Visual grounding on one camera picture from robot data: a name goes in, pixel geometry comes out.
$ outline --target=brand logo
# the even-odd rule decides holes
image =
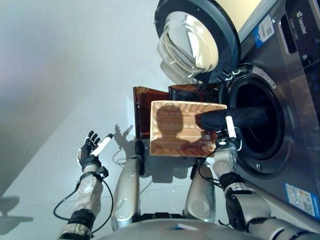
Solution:
[[[306,29],[306,26],[305,26],[304,21],[303,21],[303,13],[301,11],[298,11],[296,13],[296,17],[298,18],[298,22],[300,24],[300,28],[301,28],[302,34],[307,34],[307,29]]]

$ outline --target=brown plastic basket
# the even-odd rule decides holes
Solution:
[[[195,115],[226,108],[207,102],[151,102],[150,155],[206,157],[215,150],[217,135],[201,129]]]

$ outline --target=robotic arm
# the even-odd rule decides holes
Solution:
[[[100,138],[91,131],[78,150],[77,161],[82,175],[77,184],[78,197],[68,223],[61,230],[59,240],[90,240],[92,227],[101,209],[102,181],[109,173],[101,165],[98,154],[113,137],[109,134],[100,143]]]
[[[319,239],[316,233],[271,217],[267,202],[252,188],[247,187],[244,179],[234,171],[233,166],[237,160],[237,150],[241,149],[241,141],[236,137],[230,115],[225,116],[228,136],[220,135],[217,139],[216,145],[219,147],[214,154],[213,171],[224,191],[226,211],[232,227],[264,240]]]

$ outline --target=label sticker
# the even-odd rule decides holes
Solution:
[[[290,204],[320,219],[318,196],[295,186],[285,184],[285,191]]]
[[[275,84],[275,82],[271,79],[271,77],[265,72],[263,71],[261,68],[258,68],[256,66],[252,67],[252,72],[254,74],[257,74],[258,76],[260,76],[261,78],[263,78],[264,80],[266,80],[266,82],[272,87],[272,89],[276,89],[277,85]]]
[[[274,26],[270,14],[268,14],[262,22],[253,29],[255,45],[260,48],[273,34]]]

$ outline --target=blue sticker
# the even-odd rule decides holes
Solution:
[[[284,184],[287,200],[290,204],[320,220],[319,198],[288,183]]]
[[[315,218],[320,220],[320,207],[319,207],[319,199],[318,196],[311,193],[312,205],[315,214]]]
[[[256,47],[260,48],[274,33],[273,20],[270,14],[268,14],[261,23],[253,29]]]

